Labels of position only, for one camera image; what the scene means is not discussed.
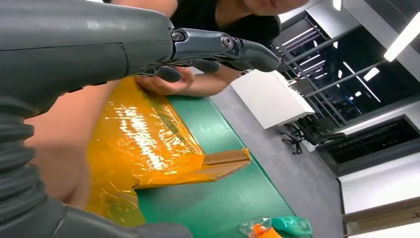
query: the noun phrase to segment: yellow plastic wrap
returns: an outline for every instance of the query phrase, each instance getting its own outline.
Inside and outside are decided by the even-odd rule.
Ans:
[[[125,226],[144,218],[136,188],[206,180],[185,173],[200,170],[204,155],[165,97],[123,79],[97,123],[88,158],[91,196],[87,210]]]

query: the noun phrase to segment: robotic arm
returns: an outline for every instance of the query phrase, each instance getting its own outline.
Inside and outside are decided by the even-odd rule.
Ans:
[[[216,71],[275,70],[260,44],[225,33],[174,29],[164,15],[84,0],[0,1],[0,237],[186,238],[176,225],[123,228],[49,198],[23,120],[47,112],[60,95],[128,75],[176,81],[172,66]]]

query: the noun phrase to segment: fluorescent light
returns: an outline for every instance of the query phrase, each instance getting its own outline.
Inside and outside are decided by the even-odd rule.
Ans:
[[[322,78],[322,77],[324,77],[324,76],[326,76],[328,73],[325,73],[325,74],[321,74],[320,76],[317,76],[317,77],[315,77],[315,79],[319,79],[319,78]]]
[[[321,62],[319,62],[319,63],[316,63],[316,64],[312,65],[311,67],[309,67],[309,68],[307,68],[307,69],[303,70],[303,72],[306,72],[306,71],[310,70],[311,68],[315,68],[315,67],[317,67],[318,65],[323,64],[323,63],[325,63],[325,60],[323,60],[323,61],[321,61]]]
[[[418,34],[420,34],[420,12],[415,15],[394,43],[388,48],[383,55],[384,58],[389,62],[393,61]]]
[[[332,5],[334,6],[337,11],[341,11],[343,7],[343,0],[332,0]]]
[[[309,30],[306,30],[305,32],[302,32],[301,34],[299,34],[299,35],[297,35],[297,36],[293,37],[291,40],[286,41],[285,43],[283,43],[283,44],[282,44],[282,46],[285,46],[285,45],[289,44],[290,42],[292,42],[292,41],[294,41],[294,40],[298,39],[299,37],[301,37],[301,36],[305,35],[306,33],[310,32],[310,31],[312,31],[313,29],[314,29],[314,28],[313,28],[313,27],[311,27]]]
[[[377,74],[379,74],[379,69],[377,67],[371,69],[363,78],[368,82],[373,77],[375,77]]]
[[[346,62],[343,62],[343,64],[350,70],[350,72],[352,74],[355,74],[354,70],[352,68],[350,68],[350,66]],[[380,99],[372,92],[372,90],[365,84],[365,82],[363,82],[363,80],[359,76],[356,76],[356,78],[376,98],[376,100],[378,100],[378,102],[380,102]]]
[[[304,65],[304,64],[306,64],[306,63],[308,63],[308,62],[311,62],[312,60],[314,60],[314,59],[316,59],[316,58],[318,58],[318,57],[320,57],[320,56],[321,56],[321,55],[314,56],[314,57],[310,58],[309,60],[307,60],[307,61],[305,61],[305,62],[301,63],[299,66],[302,66],[302,65]]]

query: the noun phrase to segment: green mat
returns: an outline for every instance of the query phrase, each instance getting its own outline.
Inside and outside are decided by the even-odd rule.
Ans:
[[[206,153],[245,147],[209,98],[172,96],[169,100]],[[255,159],[245,169],[218,182],[137,193],[147,222],[182,224],[194,238],[243,238],[238,228],[246,220],[262,215],[294,215]]]

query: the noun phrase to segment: screw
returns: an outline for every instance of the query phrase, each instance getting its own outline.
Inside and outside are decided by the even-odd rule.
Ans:
[[[171,37],[172,37],[172,39],[174,41],[183,41],[183,40],[185,40],[185,36],[181,32],[174,32],[174,33],[172,33]]]
[[[223,36],[222,37],[222,44],[223,44],[223,46],[225,46],[227,48],[231,48],[233,46],[232,38],[229,37],[229,36]]]

